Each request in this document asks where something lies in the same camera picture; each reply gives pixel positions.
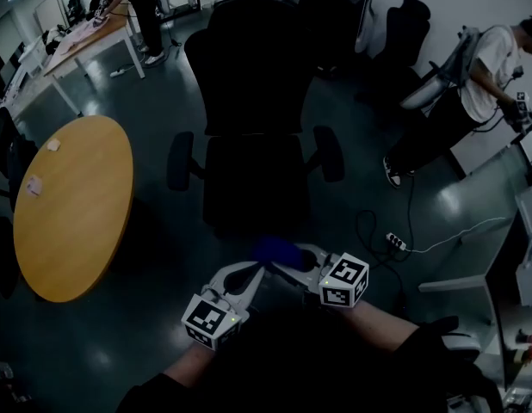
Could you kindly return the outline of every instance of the round wooden table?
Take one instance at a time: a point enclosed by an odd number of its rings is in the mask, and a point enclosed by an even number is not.
[[[52,139],[61,146],[49,151]],[[38,197],[26,185],[42,180]],[[86,116],[59,129],[40,148],[17,196],[14,244],[31,288],[65,302],[89,291],[107,270],[133,200],[128,137],[114,120]]]

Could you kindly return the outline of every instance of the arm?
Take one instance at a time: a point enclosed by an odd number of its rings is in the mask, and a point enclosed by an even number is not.
[[[196,343],[182,355],[182,358],[167,368],[164,374],[185,387],[191,388],[205,373],[213,358],[213,350]]]
[[[113,0],[111,4],[107,7],[107,9],[105,9],[100,16],[105,17],[106,15],[110,14],[117,6],[119,6],[121,2],[122,0]]]
[[[480,59],[475,59],[471,71],[471,79],[476,82],[482,89],[494,96],[498,101],[506,105],[512,105],[515,100],[503,92],[492,79],[490,71],[486,68]]]
[[[366,301],[359,301],[353,309],[342,314],[360,337],[374,347],[394,352],[418,328],[413,323],[377,309]]]

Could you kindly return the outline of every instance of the hand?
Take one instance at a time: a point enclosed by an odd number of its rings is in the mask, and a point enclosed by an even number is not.
[[[521,120],[524,117],[525,112],[519,108],[517,101],[512,104],[498,102],[498,105],[507,120]]]

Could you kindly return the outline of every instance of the black pants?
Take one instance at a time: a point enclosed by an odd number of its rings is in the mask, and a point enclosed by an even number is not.
[[[157,57],[163,51],[163,44],[161,27],[155,16],[155,0],[131,0],[131,3],[138,16],[144,42],[149,47],[149,54]]]
[[[463,108],[457,88],[452,88],[433,107],[429,118],[415,124],[388,152],[388,162],[399,175],[418,170],[478,126]]]

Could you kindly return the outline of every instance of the office chair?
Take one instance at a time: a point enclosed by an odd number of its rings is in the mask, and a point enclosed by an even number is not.
[[[37,152],[36,144],[17,131],[8,109],[0,108],[0,172],[9,179],[9,193],[0,189],[0,195],[9,197],[12,211],[23,177]]]
[[[19,132],[7,108],[0,108],[0,172],[8,177],[8,149]]]
[[[5,299],[9,299],[14,292],[19,274],[13,226],[8,219],[0,217],[0,293]]]
[[[167,179],[186,191],[189,174],[205,181],[203,218],[215,227],[279,228],[309,212],[306,176],[321,166],[327,182],[344,178],[343,156],[329,127],[314,128],[317,151],[304,162],[300,114],[314,66],[297,9],[276,0],[231,0],[192,34],[185,52],[207,111],[203,169],[194,135],[175,136]]]
[[[419,0],[404,0],[387,13],[387,43],[373,59],[375,94],[358,93],[360,102],[401,102],[421,86],[421,77],[411,68],[430,31],[429,7]]]

